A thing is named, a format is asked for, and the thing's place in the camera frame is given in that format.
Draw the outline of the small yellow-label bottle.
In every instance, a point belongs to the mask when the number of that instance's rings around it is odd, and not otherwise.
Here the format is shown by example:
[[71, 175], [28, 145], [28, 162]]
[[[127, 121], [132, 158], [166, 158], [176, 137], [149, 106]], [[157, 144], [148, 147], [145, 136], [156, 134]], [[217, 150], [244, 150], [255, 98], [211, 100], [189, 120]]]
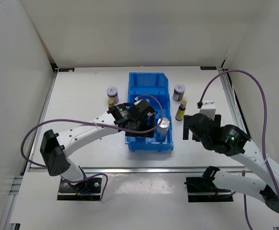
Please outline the small yellow-label bottle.
[[183, 117], [184, 117], [184, 114], [185, 114], [185, 110], [186, 110], [186, 105], [187, 105], [187, 101], [183, 100], [178, 109], [177, 109], [177, 112], [176, 112], [176, 115], [175, 115], [175, 119], [177, 121], [182, 121], [183, 120]]
[[113, 108], [115, 106], [115, 103], [113, 101], [113, 99], [109, 99], [108, 100], [108, 109], [110, 110], [111, 108]]

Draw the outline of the silver-top white canister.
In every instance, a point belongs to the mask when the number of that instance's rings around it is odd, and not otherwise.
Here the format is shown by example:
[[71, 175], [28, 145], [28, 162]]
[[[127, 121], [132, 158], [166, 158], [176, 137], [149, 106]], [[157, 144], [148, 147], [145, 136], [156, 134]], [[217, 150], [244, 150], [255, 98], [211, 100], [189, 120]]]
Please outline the silver-top white canister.
[[169, 127], [170, 127], [170, 120], [164, 117], [160, 125], [157, 126], [157, 129], [155, 130], [155, 138], [160, 142], [164, 142], [167, 137]]

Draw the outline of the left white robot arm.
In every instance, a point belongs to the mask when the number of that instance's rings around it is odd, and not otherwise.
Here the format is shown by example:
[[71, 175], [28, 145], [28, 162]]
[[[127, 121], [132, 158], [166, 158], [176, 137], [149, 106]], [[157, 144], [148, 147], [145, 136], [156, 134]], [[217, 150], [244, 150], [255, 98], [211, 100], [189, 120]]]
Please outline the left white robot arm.
[[146, 99], [135, 103], [112, 105], [108, 111], [87, 124], [55, 133], [44, 133], [40, 153], [50, 176], [60, 176], [70, 181], [76, 192], [86, 188], [84, 173], [69, 158], [78, 149], [119, 131], [135, 136], [151, 136], [157, 111]]

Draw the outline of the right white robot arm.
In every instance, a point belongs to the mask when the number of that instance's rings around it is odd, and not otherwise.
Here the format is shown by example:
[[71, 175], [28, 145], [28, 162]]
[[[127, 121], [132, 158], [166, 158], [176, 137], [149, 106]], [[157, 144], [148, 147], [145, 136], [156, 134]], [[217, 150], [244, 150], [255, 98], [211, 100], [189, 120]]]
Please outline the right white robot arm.
[[209, 166], [201, 177], [201, 185], [206, 191], [215, 188], [234, 190], [256, 198], [271, 210], [279, 213], [279, 164], [271, 158], [263, 157], [263, 151], [250, 136], [234, 125], [221, 126], [220, 115], [214, 120], [206, 115], [185, 115], [183, 139], [200, 142], [206, 150], [223, 154], [250, 169], [257, 179], [247, 179]]

